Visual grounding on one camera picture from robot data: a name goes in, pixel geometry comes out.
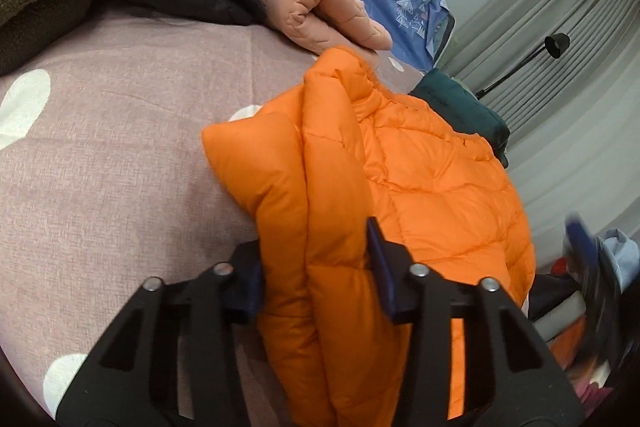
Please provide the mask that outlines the pink polka dot bedspread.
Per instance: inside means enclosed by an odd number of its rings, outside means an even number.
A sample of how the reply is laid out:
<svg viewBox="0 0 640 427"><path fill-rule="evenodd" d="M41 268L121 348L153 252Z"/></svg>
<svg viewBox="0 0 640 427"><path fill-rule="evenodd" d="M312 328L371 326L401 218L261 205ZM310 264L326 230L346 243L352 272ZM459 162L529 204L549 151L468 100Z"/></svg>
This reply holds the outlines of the pink polka dot bedspread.
<svg viewBox="0 0 640 427"><path fill-rule="evenodd" d="M145 279L192 279L254 239L201 133L313 62L260 26L111 10L2 78L1 347L43 410Z"/></svg>

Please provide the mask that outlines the pink quilted folded garment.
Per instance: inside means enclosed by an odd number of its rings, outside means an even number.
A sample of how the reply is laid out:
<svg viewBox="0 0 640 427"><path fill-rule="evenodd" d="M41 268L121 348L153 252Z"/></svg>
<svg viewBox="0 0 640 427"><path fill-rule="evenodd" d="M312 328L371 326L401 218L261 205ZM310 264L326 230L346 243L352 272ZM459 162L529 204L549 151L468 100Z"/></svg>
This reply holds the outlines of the pink quilted folded garment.
<svg viewBox="0 0 640 427"><path fill-rule="evenodd" d="M262 0L269 25L295 44L320 55L349 46L368 60L388 51L393 40L360 0Z"/></svg>

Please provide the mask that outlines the grey curtain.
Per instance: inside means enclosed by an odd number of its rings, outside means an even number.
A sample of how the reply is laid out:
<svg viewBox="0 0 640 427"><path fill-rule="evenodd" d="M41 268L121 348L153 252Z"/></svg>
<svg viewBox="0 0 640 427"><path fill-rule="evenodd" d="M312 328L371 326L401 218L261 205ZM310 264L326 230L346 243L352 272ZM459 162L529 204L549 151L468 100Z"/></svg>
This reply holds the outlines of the grey curtain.
<svg viewBox="0 0 640 427"><path fill-rule="evenodd" d="M539 55L484 98L510 128L540 265L559 257L573 213L593 232L639 230L639 0L491 0L440 59L478 90L558 32L570 36L559 60Z"/></svg>

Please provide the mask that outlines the orange puffer jacket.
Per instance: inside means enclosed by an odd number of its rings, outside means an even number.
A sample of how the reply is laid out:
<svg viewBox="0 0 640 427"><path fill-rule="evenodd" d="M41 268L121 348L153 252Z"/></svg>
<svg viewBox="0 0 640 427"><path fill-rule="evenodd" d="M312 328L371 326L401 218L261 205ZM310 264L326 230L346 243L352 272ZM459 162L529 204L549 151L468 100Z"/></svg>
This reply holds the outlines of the orange puffer jacket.
<svg viewBox="0 0 640 427"><path fill-rule="evenodd" d="M516 303L536 259L521 199L486 140L333 48L254 116L213 124L210 167L254 220L257 327L299 426L387 426L410 329L383 312L367 221L446 279L495 277Z"/></svg>

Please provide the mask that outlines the dark green folded garment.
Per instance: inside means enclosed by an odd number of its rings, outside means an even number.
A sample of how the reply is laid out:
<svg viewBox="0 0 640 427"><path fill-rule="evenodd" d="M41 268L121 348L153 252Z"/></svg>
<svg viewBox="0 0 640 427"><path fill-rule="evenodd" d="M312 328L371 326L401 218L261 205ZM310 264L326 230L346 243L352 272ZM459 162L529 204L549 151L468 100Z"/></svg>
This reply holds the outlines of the dark green folded garment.
<svg viewBox="0 0 640 427"><path fill-rule="evenodd" d="M484 138L504 168L510 129L492 109L475 98L463 84L441 70L430 70L409 94L426 102L454 131Z"/></svg>

